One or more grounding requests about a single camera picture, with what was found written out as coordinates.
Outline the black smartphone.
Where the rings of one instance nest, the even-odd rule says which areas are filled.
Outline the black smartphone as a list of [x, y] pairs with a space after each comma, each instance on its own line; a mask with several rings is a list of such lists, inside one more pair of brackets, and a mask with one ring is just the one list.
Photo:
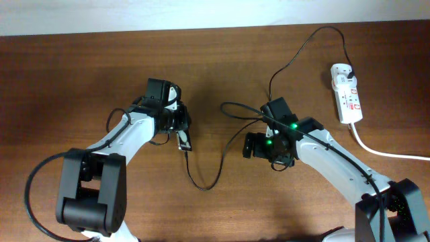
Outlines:
[[178, 130], [177, 131], [177, 142], [178, 149], [181, 151], [192, 151], [191, 138], [189, 130]]

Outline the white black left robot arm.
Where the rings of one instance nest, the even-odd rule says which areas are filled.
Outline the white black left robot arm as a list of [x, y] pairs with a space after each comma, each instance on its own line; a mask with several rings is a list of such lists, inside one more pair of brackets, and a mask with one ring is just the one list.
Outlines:
[[56, 205], [59, 223], [97, 241], [137, 241], [124, 221], [126, 166], [158, 133], [176, 134], [179, 150], [191, 150], [191, 119], [180, 99], [176, 84], [149, 79], [146, 93], [105, 137], [87, 149], [68, 151]]

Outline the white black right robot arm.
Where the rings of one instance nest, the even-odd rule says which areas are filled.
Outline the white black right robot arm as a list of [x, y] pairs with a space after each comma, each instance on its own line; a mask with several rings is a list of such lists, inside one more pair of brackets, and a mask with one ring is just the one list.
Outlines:
[[314, 118], [298, 119], [284, 98], [258, 110], [265, 133], [248, 133], [243, 157], [267, 159], [275, 171], [297, 160], [311, 166], [352, 205], [355, 226], [327, 233], [323, 241], [428, 241], [429, 216], [418, 186], [392, 181], [374, 171], [333, 139]]

